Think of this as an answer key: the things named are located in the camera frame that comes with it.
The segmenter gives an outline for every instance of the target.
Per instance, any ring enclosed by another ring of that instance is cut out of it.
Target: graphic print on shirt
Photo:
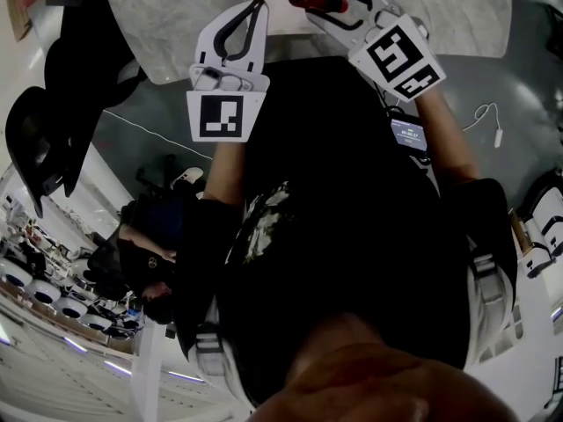
[[[367,51],[387,83],[409,70],[424,57],[400,26],[391,29]]]
[[[237,251],[231,249],[226,263],[248,264],[264,254],[280,224],[295,218],[289,203],[290,194],[291,188],[286,181],[271,193],[259,195],[252,201],[243,228],[233,244],[240,247]]]
[[[201,137],[240,137],[243,130],[243,96],[201,97]]]

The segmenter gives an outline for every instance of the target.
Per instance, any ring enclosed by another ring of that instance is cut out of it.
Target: forearm
[[[246,145],[241,142],[217,144],[203,198],[242,208]]]
[[[479,179],[475,157],[442,93],[436,88],[426,92],[416,107],[440,188]]]
[[[130,227],[129,225],[122,225],[120,228],[120,239],[131,241],[137,247],[152,251],[158,256],[164,256],[164,249],[157,243],[153,242],[149,237],[145,236],[140,231]]]

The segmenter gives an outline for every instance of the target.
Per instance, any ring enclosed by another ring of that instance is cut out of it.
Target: ceiling light
[[[187,380],[193,380],[194,382],[198,382],[198,383],[204,383],[205,382],[201,378],[196,378],[194,376],[179,374],[178,372],[172,372],[171,370],[169,370],[168,373],[170,375],[178,376],[180,378],[186,378]]]
[[[117,370],[123,372],[124,374],[131,375],[131,371],[130,371],[130,370],[124,369],[123,367],[120,367],[120,366],[118,366],[117,364],[113,364],[113,363],[110,362],[110,361],[104,361],[104,362],[105,362],[108,366],[113,367],[114,369],[117,369]]]
[[[80,350],[80,352],[84,352],[87,353],[88,351],[82,347],[81,345],[77,344],[76,342],[74,342],[72,339],[69,338],[65,338],[65,341],[67,341],[69,344],[71,344],[72,346],[76,347],[78,350]]]

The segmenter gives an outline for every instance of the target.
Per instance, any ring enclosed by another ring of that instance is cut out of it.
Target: white marble table
[[[109,0],[125,39],[155,84],[188,78],[201,29],[242,0]],[[397,0],[424,20],[439,55],[502,57],[508,45],[512,0]],[[233,47],[241,45],[235,33]],[[272,36],[267,62],[346,51],[324,34]]]

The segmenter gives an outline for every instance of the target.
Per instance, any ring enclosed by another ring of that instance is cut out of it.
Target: white cable
[[[475,110],[475,115],[474,115],[475,121],[469,127],[465,127],[464,131],[467,131],[468,129],[475,127],[479,122],[481,122],[488,114],[489,110],[491,109],[491,106],[494,106],[494,109],[496,111],[496,126],[498,129],[502,129],[501,123],[499,122],[499,107],[496,105],[496,103],[493,102],[490,104],[485,103],[484,105],[481,105],[479,108],[477,108],[477,110]],[[483,111],[483,113],[479,115],[479,111],[482,110],[483,108],[485,108],[485,111]]]
[[[465,127],[463,131],[467,131],[468,129],[475,127],[479,122],[481,122],[488,114],[491,106],[494,107],[496,113],[496,134],[494,136],[494,147],[498,149],[501,146],[502,142],[502,128],[501,123],[499,122],[499,107],[496,105],[496,103],[485,103],[484,105],[481,105],[479,108],[477,108],[473,116],[475,118],[475,121],[470,126]]]
[[[107,111],[106,109],[104,110],[104,113],[111,114],[113,117],[115,117],[115,118],[117,118],[117,119],[119,119],[119,120],[123,120],[124,122],[127,122],[129,125],[133,125],[133,127],[137,127],[137,128],[140,128],[142,131],[146,131],[149,135],[157,136],[157,137],[159,137],[160,139],[163,139],[164,141],[169,142],[170,144],[174,144],[174,145],[177,145],[178,147],[181,147],[182,149],[189,150],[189,151],[195,153],[196,155],[199,155],[199,156],[204,157],[204,158],[207,158],[207,159],[213,159],[211,156],[203,155],[203,154],[200,153],[199,151],[196,151],[196,150],[194,150],[194,149],[190,149],[189,147],[186,147],[185,145],[178,144],[177,142],[171,141],[170,139],[165,138],[164,136],[159,135],[158,133],[155,133],[154,131],[150,131],[150,130],[148,130],[147,128],[142,127],[141,125],[137,125],[136,123],[130,122],[129,120],[127,120],[127,119],[121,117],[120,115],[117,115],[116,113],[112,113],[111,111]]]

